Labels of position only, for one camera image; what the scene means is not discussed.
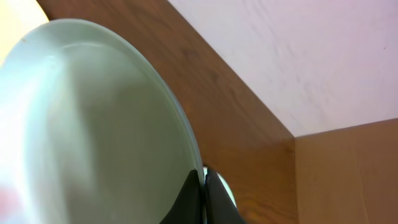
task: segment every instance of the wood grain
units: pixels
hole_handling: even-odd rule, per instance
[[[398,119],[296,140],[300,223],[398,220]]]
[[[229,183],[248,223],[297,223],[294,140],[164,0],[38,0],[50,19],[80,18],[135,46],[173,90],[203,162]]]

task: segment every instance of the brown panel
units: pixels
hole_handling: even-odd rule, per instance
[[[203,162],[230,184],[248,223],[296,223],[294,140],[164,0],[38,0],[50,19],[81,18],[135,46],[171,87]]]
[[[398,220],[398,119],[296,140],[300,223]]]

